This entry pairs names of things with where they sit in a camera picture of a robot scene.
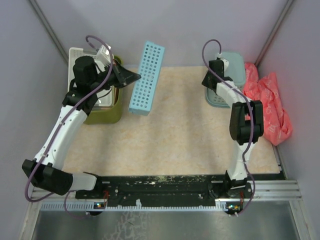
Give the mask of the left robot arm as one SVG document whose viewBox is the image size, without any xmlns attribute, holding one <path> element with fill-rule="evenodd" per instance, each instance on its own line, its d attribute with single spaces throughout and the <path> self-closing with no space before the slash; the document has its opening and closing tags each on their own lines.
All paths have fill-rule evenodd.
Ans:
<svg viewBox="0 0 320 240">
<path fill-rule="evenodd" d="M 141 75 L 127 70 L 116 60 L 101 70 L 94 58 L 87 55 L 75 60 L 72 71 L 74 77 L 48 139 L 32 160 L 26 159 L 22 164 L 28 177 L 25 192 L 33 185 L 60 196 L 71 191 L 86 191 L 97 199 L 104 192 L 97 175 L 62 170 L 69 147 L 98 101 L 97 94 L 113 87 L 124 88 L 139 80 Z"/>
</svg>

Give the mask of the pale green perforated basket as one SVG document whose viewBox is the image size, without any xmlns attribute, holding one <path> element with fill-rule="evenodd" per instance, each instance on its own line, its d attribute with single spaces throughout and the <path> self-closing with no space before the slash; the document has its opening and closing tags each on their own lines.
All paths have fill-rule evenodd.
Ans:
<svg viewBox="0 0 320 240">
<path fill-rule="evenodd" d="M 228 67 L 224 68 L 224 76 L 230 77 L 238 89 L 243 91 L 246 83 L 246 71 L 242 55 L 238 52 L 222 51 L 221 57 L 229 63 Z M 229 108 L 228 104 L 209 88 L 205 90 L 205 99 L 207 103 L 213 107 Z"/>
</svg>

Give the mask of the light blue perforated bin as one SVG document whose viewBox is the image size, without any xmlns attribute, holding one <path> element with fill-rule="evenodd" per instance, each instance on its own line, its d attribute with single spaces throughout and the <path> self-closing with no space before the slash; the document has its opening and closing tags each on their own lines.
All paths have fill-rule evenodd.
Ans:
<svg viewBox="0 0 320 240">
<path fill-rule="evenodd" d="M 147 116 L 150 113 L 164 54 L 163 46 L 151 41 L 145 42 L 137 71 L 141 78 L 134 83 L 128 107 L 130 113 L 141 116 Z"/>
</svg>

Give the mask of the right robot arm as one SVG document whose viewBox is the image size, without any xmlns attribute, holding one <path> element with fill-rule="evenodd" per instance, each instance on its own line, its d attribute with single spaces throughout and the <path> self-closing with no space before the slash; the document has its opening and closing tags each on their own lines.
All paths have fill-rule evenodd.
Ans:
<svg viewBox="0 0 320 240">
<path fill-rule="evenodd" d="M 263 103 L 245 96 L 235 85 L 233 79 L 225 76 L 226 60 L 218 57 L 206 66 L 208 72 L 202 85 L 221 97 L 231 108 L 229 134 L 234 142 L 233 160 L 225 173 L 223 192 L 235 198 L 241 187 L 247 184 L 249 160 L 252 149 L 264 134 Z"/>
</svg>

